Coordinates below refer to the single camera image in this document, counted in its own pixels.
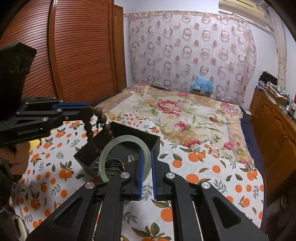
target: sleeve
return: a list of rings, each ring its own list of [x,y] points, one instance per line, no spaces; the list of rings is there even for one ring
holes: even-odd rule
[[[8,204],[12,184],[21,178],[21,175],[12,175],[8,161],[0,157],[0,205]]]

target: black box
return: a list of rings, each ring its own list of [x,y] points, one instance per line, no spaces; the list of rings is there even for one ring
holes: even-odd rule
[[[147,133],[145,131],[140,131],[135,128],[122,125],[116,122],[110,123],[111,131],[113,132],[113,136],[119,137],[124,135],[135,136],[145,142],[149,151],[152,155],[152,151],[155,151],[157,156],[159,155],[160,148],[160,137],[154,134]],[[106,143],[106,136],[104,131],[100,131],[97,135],[94,136],[94,143],[99,149],[103,149]],[[140,146],[133,142],[123,142],[116,145],[108,154],[106,160],[110,160],[113,158],[119,160],[125,160],[128,155],[133,155],[135,160],[138,160]],[[79,164],[83,167],[83,169],[90,174],[92,177],[101,181],[98,174],[94,171],[94,167],[97,167],[98,164],[95,163],[95,160],[100,155],[93,151],[90,148],[88,143],[86,143],[75,155],[74,158],[79,162]]]

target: wooden cabinet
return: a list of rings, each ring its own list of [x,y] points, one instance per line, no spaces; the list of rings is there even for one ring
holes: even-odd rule
[[[251,123],[263,158],[267,194],[283,190],[283,183],[296,170],[296,123],[267,98],[254,92]]]

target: cabinet handle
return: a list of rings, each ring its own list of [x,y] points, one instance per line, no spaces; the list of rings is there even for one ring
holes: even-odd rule
[[[283,143],[285,142],[285,139],[287,138],[287,136],[285,136],[285,138],[283,139],[281,145],[283,145]]]

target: wardrobe door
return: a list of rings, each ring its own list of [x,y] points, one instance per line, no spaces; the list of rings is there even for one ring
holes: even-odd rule
[[[57,0],[56,75],[66,102],[93,104],[117,92],[112,6],[112,0]]]

